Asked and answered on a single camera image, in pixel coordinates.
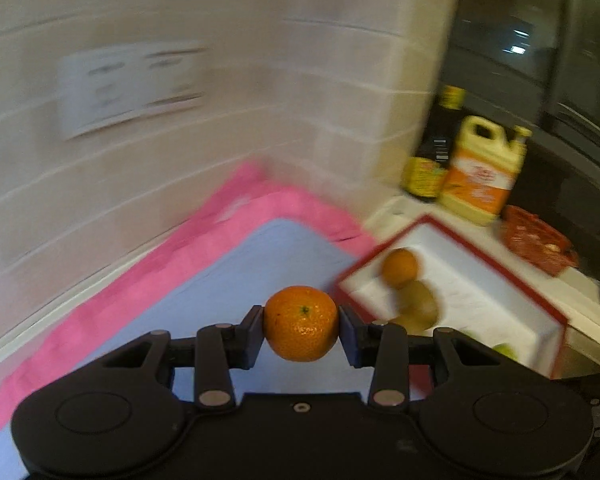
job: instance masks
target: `orange label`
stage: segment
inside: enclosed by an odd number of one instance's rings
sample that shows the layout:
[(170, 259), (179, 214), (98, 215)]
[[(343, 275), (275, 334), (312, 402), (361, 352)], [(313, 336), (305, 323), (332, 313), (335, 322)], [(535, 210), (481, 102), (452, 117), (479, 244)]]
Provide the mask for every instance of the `orange label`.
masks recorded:
[(442, 192), (482, 209), (497, 214), (507, 201), (515, 175), (480, 160), (472, 152), (459, 148)]

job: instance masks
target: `orange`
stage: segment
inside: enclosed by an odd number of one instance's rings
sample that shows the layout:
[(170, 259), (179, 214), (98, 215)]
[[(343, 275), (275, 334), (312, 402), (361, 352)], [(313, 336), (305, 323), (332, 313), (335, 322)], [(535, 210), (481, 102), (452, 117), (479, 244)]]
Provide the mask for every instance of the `orange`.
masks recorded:
[(411, 280), (415, 280), (420, 272), (420, 265), (415, 254), (400, 248), (391, 251), (382, 262), (380, 276), (391, 288), (403, 288)]
[(264, 335), (288, 361), (323, 357), (338, 338), (338, 309), (328, 294), (310, 286), (288, 286), (264, 306)]

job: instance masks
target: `bottle with yellow label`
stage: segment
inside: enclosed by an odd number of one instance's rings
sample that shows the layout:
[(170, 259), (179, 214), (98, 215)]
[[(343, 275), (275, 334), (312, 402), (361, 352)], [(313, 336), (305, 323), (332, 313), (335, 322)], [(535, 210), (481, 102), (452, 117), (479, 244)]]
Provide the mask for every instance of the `bottle with yellow label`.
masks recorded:
[[(478, 128), (488, 136), (478, 134)], [(478, 225), (492, 222), (504, 207), (526, 155), (528, 128), (516, 126), (507, 142), (505, 130), (483, 117), (462, 121), (439, 202)]]
[(445, 86), (442, 89), (438, 105), (427, 122), (424, 140), (404, 168), (402, 188), (424, 202), (435, 201), (442, 189), (463, 99), (461, 88)]

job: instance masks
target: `yellow label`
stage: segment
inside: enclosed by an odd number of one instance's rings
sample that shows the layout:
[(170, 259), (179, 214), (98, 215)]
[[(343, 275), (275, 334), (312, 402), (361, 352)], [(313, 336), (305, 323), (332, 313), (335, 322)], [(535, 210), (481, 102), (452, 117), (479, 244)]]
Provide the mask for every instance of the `yellow label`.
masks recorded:
[(515, 183), (515, 174), (496, 168), (459, 148), (449, 169), (442, 193), (491, 214), (500, 212)]
[(440, 95), (440, 106), (449, 110), (461, 110), (464, 101), (464, 88), (445, 85)]
[(446, 176), (446, 170), (434, 160), (414, 156), (402, 176), (402, 187), (416, 196), (435, 198)]

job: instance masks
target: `box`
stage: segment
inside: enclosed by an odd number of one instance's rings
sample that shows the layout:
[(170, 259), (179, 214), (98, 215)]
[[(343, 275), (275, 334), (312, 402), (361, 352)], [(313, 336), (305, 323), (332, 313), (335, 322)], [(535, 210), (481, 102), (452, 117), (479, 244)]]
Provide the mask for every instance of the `box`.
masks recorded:
[(568, 325), (564, 314), (430, 215), (421, 216), (341, 273), (334, 288), (336, 301), (350, 304), (366, 322), (395, 317), (394, 292), (382, 282), (379, 272), (384, 257), (400, 247), (418, 255), (419, 279), (441, 303), (436, 327), (469, 330), (490, 347), (508, 343), (521, 364), (544, 376), (556, 374)]

